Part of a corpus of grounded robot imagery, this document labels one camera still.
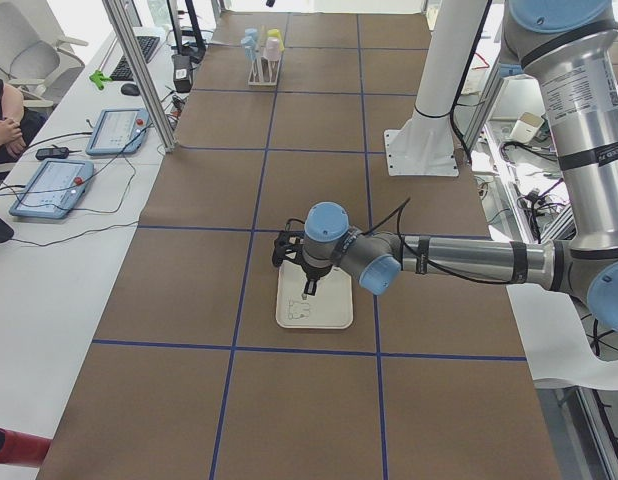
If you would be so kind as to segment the grey office chair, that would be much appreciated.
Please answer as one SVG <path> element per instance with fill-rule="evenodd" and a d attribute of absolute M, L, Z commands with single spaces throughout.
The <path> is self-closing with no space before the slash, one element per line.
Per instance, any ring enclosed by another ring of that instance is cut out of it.
<path fill-rule="evenodd" d="M 52 108 L 62 100 L 85 67 L 66 47 L 87 44 L 63 35 L 49 43 L 13 3 L 0 3 L 0 72 L 27 107 Z"/>

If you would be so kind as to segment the seated person in black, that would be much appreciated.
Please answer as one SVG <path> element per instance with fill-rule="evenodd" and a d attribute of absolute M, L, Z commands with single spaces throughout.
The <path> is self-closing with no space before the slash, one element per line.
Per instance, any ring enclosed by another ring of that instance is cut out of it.
<path fill-rule="evenodd" d="M 24 113 L 22 92 L 0 79 L 0 163 L 18 159 L 25 150 L 20 125 Z"/>

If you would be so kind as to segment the light blue plastic cup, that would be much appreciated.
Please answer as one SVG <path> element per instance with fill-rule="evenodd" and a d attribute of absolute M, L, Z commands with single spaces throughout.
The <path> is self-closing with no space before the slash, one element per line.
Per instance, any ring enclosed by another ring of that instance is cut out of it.
<path fill-rule="evenodd" d="M 256 44 L 258 42 L 258 38 L 259 38 L 259 32 L 256 28 L 246 28 L 244 30 L 244 42 L 245 43 L 253 43 Z"/>

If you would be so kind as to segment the cream plastic tray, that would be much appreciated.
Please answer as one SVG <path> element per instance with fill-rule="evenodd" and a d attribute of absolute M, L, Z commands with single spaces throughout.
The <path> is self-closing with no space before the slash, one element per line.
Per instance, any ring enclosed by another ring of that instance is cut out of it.
<path fill-rule="evenodd" d="M 275 319 L 291 329 L 346 329 L 353 322 L 351 277 L 333 268 L 321 278 L 314 296 L 303 297 L 305 272 L 284 262 L 278 274 Z"/>

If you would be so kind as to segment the yellow plastic cup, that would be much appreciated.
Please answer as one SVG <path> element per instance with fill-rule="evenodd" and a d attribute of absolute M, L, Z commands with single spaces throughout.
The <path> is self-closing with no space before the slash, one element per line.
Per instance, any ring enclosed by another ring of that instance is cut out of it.
<path fill-rule="evenodd" d="M 281 31 L 279 29 L 277 29 L 277 28 L 269 29 L 267 31 L 267 36 L 269 38 L 277 39 L 278 43 L 279 43 L 279 49 L 281 51 L 284 50 L 283 36 L 282 36 Z"/>

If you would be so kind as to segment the black box with label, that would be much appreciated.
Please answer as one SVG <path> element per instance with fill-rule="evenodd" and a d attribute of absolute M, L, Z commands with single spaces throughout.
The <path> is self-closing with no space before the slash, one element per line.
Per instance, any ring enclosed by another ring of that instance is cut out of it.
<path fill-rule="evenodd" d="M 188 55 L 173 54 L 173 84 L 178 93 L 189 93 L 192 89 L 193 76 L 191 60 Z"/>

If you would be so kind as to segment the blue teach pendant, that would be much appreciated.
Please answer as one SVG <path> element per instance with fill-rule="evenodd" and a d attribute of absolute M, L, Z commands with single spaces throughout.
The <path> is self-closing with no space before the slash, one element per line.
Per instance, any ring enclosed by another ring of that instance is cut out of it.
<path fill-rule="evenodd" d="M 46 159 L 17 193 L 9 213 L 15 217 L 59 220 L 73 210 L 94 174 L 88 160 Z"/>
<path fill-rule="evenodd" d="M 102 110 L 85 149 L 86 154 L 133 154 L 144 141 L 149 120 L 149 113 L 144 108 Z"/>

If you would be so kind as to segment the far blue teach pendant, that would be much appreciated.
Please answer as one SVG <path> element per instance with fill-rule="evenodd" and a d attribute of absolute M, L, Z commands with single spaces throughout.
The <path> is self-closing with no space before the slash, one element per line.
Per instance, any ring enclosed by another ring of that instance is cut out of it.
<path fill-rule="evenodd" d="M 86 154 L 133 154 L 144 141 L 149 120 L 149 113 L 144 108 L 102 110 L 85 149 Z"/>

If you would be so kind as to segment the pink plastic cup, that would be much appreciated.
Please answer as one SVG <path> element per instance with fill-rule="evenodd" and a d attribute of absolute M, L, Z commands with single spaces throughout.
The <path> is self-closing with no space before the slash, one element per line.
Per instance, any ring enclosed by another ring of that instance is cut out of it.
<path fill-rule="evenodd" d="M 281 40 L 277 37 L 268 37 L 263 49 L 263 58 L 268 62 L 278 62 L 284 50 Z"/>

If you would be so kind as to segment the black handheld remote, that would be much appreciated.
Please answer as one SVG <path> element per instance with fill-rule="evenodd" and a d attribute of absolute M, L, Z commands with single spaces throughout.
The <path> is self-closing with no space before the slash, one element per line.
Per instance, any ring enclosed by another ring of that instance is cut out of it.
<path fill-rule="evenodd" d="M 35 158 L 39 161 L 46 159 L 66 159 L 70 154 L 67 147 L 40 148 L 35 153 Z"/>

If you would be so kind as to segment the white chair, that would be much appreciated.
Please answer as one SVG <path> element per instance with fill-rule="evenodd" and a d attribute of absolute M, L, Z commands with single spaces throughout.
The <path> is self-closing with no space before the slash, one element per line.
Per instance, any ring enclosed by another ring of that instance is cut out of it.
<path fill-rule="evenodd" d="M 571 298 L 538 285 L 509 285 L 507 292 L 534 384 L 618 391 L 618 360 L 594 355 Z"/>

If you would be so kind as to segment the red cylinder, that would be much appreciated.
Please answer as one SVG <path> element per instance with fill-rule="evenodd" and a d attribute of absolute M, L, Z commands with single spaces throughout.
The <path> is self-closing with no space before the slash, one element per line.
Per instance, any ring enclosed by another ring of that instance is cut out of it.
<path fill-rule="evenodd" d="M 52 440 L 0 428 L 0 464 L 39 468 Z"/>

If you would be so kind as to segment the green plastic clamp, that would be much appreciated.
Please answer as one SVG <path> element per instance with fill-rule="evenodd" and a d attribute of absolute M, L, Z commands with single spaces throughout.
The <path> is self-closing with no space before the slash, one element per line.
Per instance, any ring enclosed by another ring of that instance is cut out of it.
<path fill-rule="evenodd" d="M 102 71 L 100 70 L 95 70 L 90 76 L 89 76 L 89 80 L 95 85 L 95 87 L 99 90 L 102 91 L 105 88 L 105 85 L 108 82 L 112 82 L 112 79 L 105 75 Z"/>

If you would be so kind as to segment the aluminium frame post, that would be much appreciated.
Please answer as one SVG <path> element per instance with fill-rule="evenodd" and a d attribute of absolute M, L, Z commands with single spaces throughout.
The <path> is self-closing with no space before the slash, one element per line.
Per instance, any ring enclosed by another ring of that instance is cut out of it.
<path fill-rule="evenodd" d="M 121 0 L 103 0 L 105 11 L 132 70 L 146 109 L 166 153 L 171 153 L 176 140 L 173 129 L 159 100 L 154 82 L 144 60 L 133 27 Z"/>

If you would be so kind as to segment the black computer mouse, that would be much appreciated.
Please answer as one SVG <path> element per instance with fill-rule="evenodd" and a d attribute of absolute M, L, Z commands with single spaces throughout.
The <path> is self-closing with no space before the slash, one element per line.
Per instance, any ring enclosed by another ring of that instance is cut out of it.
<path fill-rule="evenodd" d="M 139 96 L 139 87 L 134 83 L 124 83 L 120 87 L 120 93 L 124 96 Z"/>

